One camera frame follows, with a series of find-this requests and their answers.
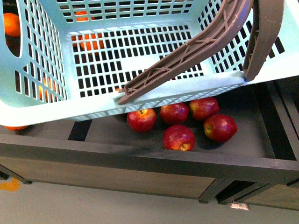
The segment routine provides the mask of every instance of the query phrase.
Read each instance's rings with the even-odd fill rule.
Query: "dark shelf tray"
[[[241,87],[216,98],[220,104],[220,113],[235,119],[238,132],[228,142],[218,144],[205,136],[203,122],[197,122],[189,116],[183,125],[189,127],[196,137],[192,156],[196,156],[194,153],[209,153],[275,158],[252,88]],[[132,131],[126,122],[126,116],[95,119],[91,123],[85,141],[138,146],[152,152],[163,152],[162,136],[169,126],[161,121],[159,111],[160,108],[157,108],[156,126],[148,133]]]

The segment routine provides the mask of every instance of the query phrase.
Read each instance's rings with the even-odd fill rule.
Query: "yellow object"
[[[10,183],[0,183],[0,190],[17,191],[20,188],[19,181],[15,178]]]

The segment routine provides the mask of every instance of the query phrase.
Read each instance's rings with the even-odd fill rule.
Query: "metal bracket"
[[[232,209],[241,209],[241,210],[249,211],[249,206],[247,204],[244,204],[244,203],[232,202],[232,203],[229,203],[229,206]]]

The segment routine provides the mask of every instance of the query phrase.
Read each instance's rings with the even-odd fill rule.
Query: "cabinet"
[[[284,100],[277,82],[243,86],[217,99],[220,112],[234,117],[239,128],[225,144],[208,140],[203,124],[192,118],[185,122],[196,137],[192,152],[163,149],[167,126],[159,116],[154,129],[145,134],[131,131],[122,116],[53,121],[20,133],[0,127],[0,171],[24,182],[194,198],[203,203],[214,197],[220,203],[245,199],[266,186],[285,186],[299,179],[296,104]],[[259,203],[253,199],[244,201]]]

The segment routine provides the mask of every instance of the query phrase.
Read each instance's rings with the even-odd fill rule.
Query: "orange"
[[[86,11],[78,11],[75,13],[75,15],[87,15],[87,12]],[[77,18],[76,19],[77,22],[80,22],[80,21],[88,21],[88,18],[87,17],[81,17],[81,18]]]
[[[78,40],[80,40],[82,38],[82,35],[79,35],[78,36]],[[72,36],[71,37],[71,41],[76,41],[76,36]],[[73,43],[73,48],[77,47],[77,44],[76,43]]]
[[[20,126],[20,127],[10,127],[10,126],[5,126],[8,130],[11,130],[11,131],[21,131],[21,130],[24,130],[26,128],[28,128],[28,125],[27,126]]]
[[[12,37],[21,36],[21,27],[19,17],[13,13],[4,13],[5,34]]]
[[[95,34],[92,34],[91,36],[92,36],[92,39],[96,39]],[[89,38],[90,38],[89,34],[85,34],[84,37],[85,37],[85,40],[89,40]],[[98,38],[101,38],[101,37],[102,37],[102,34],[98,33]],[[98,45],[97,45],[97,42],[96,41],[92,41],[92,42],[93,42],[93,49],[97,50],[99,48]],[[99,41],[99,45],[100,45],[101,49],[104,48],[104,42],[103,41]],[[85,49],[84,42],[81,42],[80,46],[82,47],[82,49]],[[86,48],[87,48],[87,50],[92,50],[92,45],[91,45],[90,41],[86,42]]]
[[[48,87],[50,89],[52,89],[54,92],[56,92],[56,85],[55,85],[55,81],[54,82],[54,89],[52,89],[52,82],[51,82],[51,79],[50,77],[48,77]],[[47,85],[47,79],[46,78],[43,78],[43,83],[44,85]],[[39,99],[42,100],[43,99],[43,88],[41,86],[38,87],[38,90],[39,90]],[[53,102],[53,95],[51,93],[50,95],[50,101]],[[48,102],[48,91],[45,90],[45,100],[46,102]]]

